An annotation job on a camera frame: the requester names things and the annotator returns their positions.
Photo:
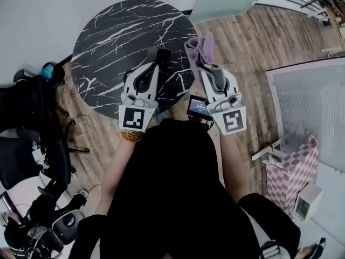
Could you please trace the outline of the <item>white box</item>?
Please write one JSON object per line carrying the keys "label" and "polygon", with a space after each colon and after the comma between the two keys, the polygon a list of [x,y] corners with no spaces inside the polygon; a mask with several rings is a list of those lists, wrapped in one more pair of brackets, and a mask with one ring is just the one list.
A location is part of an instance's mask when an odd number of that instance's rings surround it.
{"label": "white box", "polygon": [[317,211],[323,190],[314,183],[308,183],[297,195],[294,212],[300,221],[309,220]]}

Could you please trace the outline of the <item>teal object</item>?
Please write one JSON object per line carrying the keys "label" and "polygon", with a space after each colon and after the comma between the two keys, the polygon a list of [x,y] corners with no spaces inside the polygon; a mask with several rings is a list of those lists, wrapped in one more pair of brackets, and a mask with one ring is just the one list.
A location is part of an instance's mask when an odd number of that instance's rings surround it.
{"label": "teal object", "polygon": [[40,75],[47,81],[53,78],[53,73],[54,73],[54,65],[52,63],[46,63],[40,71]]}

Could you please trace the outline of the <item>white wooden strip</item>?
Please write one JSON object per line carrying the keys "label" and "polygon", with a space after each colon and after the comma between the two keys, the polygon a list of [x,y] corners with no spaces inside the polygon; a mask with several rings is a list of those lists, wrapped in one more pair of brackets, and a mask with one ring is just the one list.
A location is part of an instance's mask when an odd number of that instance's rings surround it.
{"label": "white wooden strip", "polygon": [[272,144],[269,144],[268,146],[266,146],[265,148],[263,148],[262,150],[260,150],[259,152],[257,152],[256,154],[252,155],[251,159],[252,161],[255,161],[257,159],[259,159],[261,156],[265,155],[266,153],[271,153],[273,154],[273,150],[278,147],[281,144],[282,140],[278,139],[277,141],[275,141]]}

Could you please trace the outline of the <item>white paper tags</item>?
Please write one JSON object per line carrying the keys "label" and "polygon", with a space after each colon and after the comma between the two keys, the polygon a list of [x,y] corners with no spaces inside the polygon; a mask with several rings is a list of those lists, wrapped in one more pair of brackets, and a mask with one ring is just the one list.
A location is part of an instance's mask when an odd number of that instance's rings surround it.
{"label": "white paper tags", "polygon": [[36,165],[42,168],[42,172],[49,169],[51,160],[48,156],[47,149],[35,141],[32,142],[32,156]]}

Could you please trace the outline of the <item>person's black clothing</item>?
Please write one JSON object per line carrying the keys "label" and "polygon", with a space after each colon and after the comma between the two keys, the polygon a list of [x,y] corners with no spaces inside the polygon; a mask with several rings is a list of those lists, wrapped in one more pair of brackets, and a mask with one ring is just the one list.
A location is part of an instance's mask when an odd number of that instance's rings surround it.
{"label": "person's black clothing", "polygon": [[[128,133],[123,139],[131,141]],[[68,259],[91,259],[95,247],[100,259],[259,259],[242,209],[296,257],[300,229],[258,193],[234,202],[203,126],[169,118],[134,143],[107,215],[79,223]]]}

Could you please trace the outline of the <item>pink checkered box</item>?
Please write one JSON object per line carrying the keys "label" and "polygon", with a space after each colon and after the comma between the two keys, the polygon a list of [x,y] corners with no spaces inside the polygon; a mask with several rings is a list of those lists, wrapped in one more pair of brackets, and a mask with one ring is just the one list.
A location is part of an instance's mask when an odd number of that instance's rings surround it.
{"label": "pink checkered box", "polygon": [[308,184],[315,183],[319,164],[319,141],[314,135],[296,152],[281,161],[264,160],[267,176],[267,198],[286,214],[291,215],[298,193]]}

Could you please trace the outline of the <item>purple and grey cloth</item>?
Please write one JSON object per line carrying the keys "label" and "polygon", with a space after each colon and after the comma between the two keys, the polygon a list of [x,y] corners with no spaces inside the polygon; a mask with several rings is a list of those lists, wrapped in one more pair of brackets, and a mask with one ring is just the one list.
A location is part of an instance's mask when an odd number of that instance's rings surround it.
{"label": "purple and grey cloth", "polygon": [[214,36],[211,32],[205,38],[194,37],[187,40],[184,48],[197,81],[202,80],[201,71],[204,71],[213,89],[217,92],[225,91],[226,79],[223,68],[214,61]]}

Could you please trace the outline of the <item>person's left forearm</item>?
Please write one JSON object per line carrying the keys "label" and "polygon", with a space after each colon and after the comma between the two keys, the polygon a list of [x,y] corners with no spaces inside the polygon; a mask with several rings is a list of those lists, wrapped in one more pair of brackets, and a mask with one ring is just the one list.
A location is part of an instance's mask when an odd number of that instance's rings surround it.
{"label": "person's left forearm", "polygon": [[107,215],[118,184],[122,178],[127,163],[133,154],[134,148],[134,142],[121,139],[104,174],[103,181],[101,183],[101,196],[94,212],[95,215]]}

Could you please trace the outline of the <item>black office chair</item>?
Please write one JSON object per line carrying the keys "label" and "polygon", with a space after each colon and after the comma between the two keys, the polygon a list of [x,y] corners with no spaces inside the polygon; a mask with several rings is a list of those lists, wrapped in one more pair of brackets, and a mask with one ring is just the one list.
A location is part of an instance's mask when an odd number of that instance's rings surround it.
{"label": "black office chair", "polygon": [[48,123],[49,111],[70,116],[56,102],[56,89],[65,84],[62,67],[52,67],[51,79],[21,69],[13,82],[10,87],[0,87],[0,133],[9,129],[39,131]]}
{"label": "black office chair", "polygon": [[[33,159],[33,141],[47,149],[51,160],[49,169],[44,172]],[[70,153],[89,154],[90,150],[68,147],[65,134],[39,137],[37,132],[32,131],[22,138],[0,137],[0,183],[9,190],[42,173],[53,181],[67,185],[71,182],[73,173]]]}

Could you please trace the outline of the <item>white fabric harness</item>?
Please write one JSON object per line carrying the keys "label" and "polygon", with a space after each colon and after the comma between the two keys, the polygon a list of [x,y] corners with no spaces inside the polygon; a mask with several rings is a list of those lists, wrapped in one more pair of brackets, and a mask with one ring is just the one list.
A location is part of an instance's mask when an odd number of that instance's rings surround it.
{"label": "white fabric harness", "polygon": [[291,259],[288,251],[278,241],[270,239],[258,222],[244,209],[242,211],[249,218],[258,240],[260,248],[259,259]]}

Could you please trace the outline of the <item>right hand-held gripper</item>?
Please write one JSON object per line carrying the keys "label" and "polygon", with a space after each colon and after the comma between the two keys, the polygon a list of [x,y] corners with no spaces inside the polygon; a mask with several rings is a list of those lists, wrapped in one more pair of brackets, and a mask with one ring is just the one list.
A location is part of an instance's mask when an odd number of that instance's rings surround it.
{"label": "right hand-held gripper", "polygon": [[209,102],[206,109],[222,135],[229,135],[246,130],[246,107],[241,103],[242,95],[238,92],[235,76],[226,69],[223,73],[228,96],[222,99],[212,73],[201,71],[201,79]]}

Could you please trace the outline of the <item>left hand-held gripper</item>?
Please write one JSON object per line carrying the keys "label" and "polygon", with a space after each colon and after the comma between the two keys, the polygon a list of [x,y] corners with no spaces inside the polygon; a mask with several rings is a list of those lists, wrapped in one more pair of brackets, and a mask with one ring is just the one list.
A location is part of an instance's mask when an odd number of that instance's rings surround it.
{"label": "left hand-held gripper", "polygon": [[124,92],[119,105],[119,127],[144,133],[158,108],[155,100],[159,66],[146,63],[124,77]]}

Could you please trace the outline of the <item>small black monitor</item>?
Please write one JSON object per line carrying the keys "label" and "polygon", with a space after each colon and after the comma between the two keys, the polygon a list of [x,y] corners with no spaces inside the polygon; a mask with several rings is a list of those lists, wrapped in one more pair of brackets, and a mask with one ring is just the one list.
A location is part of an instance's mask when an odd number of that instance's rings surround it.
{"label": "small black monitor", "polygon": [[187,117],[189,121],[200,124],[208,131],[214,125],[214,121],[206,109],[206,102],[207,98],[190,95]]}

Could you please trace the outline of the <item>person's right forearm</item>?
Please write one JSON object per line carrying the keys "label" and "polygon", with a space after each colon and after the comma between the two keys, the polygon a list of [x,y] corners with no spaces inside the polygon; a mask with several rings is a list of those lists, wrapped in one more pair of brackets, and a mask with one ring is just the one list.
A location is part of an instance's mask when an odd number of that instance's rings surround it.
{"label": "person's right forearm", "polygon": [[234,136],[221,134],[219,141],[225,189],[234,202],[238,203],[250,193],[246,167]]}

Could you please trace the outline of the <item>ribbed glass partition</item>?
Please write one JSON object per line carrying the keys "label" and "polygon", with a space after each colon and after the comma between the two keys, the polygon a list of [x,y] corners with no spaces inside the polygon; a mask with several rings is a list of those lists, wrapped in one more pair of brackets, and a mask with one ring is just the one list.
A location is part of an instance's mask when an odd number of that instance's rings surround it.
{"label": "ribbed glass partition", "polygon": [[282,145],[296,151],[308,135],[321,163],[345,173],[345,57],[268,70]]}

